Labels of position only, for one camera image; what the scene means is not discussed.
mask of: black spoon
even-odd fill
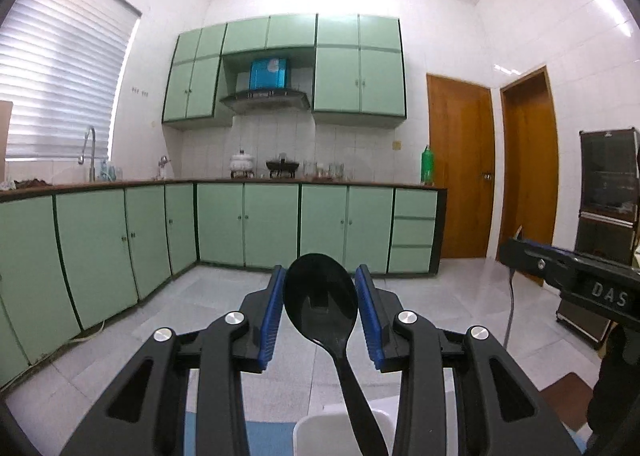
[[[347,271],[322,253],[303,255],[287,271],[283,299],[296,329],[334,359],[360,452],[388,456],[385,439],[347,359],[347,341],[358,316],[358,296]]]

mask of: white pot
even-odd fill
[[[231,156],[231,162],[229,162],[229,170],[233,172],[249,172],[254,170],[254,157],[245,154],[243,150],[240,150],[239,154]]]

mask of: silver screw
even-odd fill
[[[169,340],[172,335],[173,333],[169,328],[160,328],[154,333],[154,339],[158,342],[164,342]]]
[[[418,315],[412,311],[401,311],[398,314],[398,320],[402,324],[413,324],[418,320]]]
[[[471,336],[479,341],[489,338],[489,330],[484,326],[474,326],[471,328]]]
[[[240,324],[244,320],[244,315],[239,311],[232,311],[231,313],[227,313],[225,317],[225,322],[227,324]]]

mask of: brown door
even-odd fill
[[[485,257],[494,207],[494,116],[486,87],[427,75],[434,184],[447,188],[443,257]]]
[[[546,69],[502,90],[502,117],[500,243],[522,226],[526,239],[550,244],[558,203],[558,132]]]

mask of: window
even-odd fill
[[[123,0],[16,0],[0,27],[0,100],[14,102],[6,158],[77,158],[87,126],[107,158],[140,13]]]

